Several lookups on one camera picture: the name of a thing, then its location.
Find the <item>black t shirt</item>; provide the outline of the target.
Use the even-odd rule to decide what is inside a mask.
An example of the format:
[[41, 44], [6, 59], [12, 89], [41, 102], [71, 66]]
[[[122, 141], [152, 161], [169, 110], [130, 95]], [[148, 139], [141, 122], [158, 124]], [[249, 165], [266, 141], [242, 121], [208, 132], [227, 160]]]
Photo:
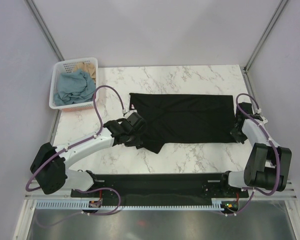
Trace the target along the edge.
[[235, 143], [232, 95], [130, 93], [130, 110], [145, 120], [140, 148], [158, 154], [168, 143]]

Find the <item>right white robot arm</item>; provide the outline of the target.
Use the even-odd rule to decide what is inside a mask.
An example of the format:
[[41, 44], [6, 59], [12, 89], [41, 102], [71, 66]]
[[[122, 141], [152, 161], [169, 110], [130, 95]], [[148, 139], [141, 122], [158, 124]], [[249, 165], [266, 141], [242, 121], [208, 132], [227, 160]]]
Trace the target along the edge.
[[292, 151], [274, 141], [264, 127], [266, 119], [253, 113], [252, 104], [238, 103], [235, 127], [230, 134], [238, 143], [248, 140], [252, 146], [246, 166], [242, 171], [226, 171], [221, 175], [219, 191], [225, 197], [232, 196], [237, 189], [255, 189], [264, 195], [285, 190]]

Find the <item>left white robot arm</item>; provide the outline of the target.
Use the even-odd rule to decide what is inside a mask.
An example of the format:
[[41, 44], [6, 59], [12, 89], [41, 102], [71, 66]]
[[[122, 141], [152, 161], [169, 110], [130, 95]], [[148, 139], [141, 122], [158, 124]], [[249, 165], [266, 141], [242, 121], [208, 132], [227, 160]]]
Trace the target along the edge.
[[37, 189], [45, 195], [60, 189], [73, 189], [94, 197], [100, 191], [94, 174], [89, 170], [71, 170], [70, 167], [93, 153], [117, 145], [138, 147], [146, 128], [145, 119], [133, 112], [127, 118], [110, 120], [103, 124], [101, 130], [71, 143], [59, 146], [45, 143], [39, 148], [30, 166], [31, 179], [36, 180]]

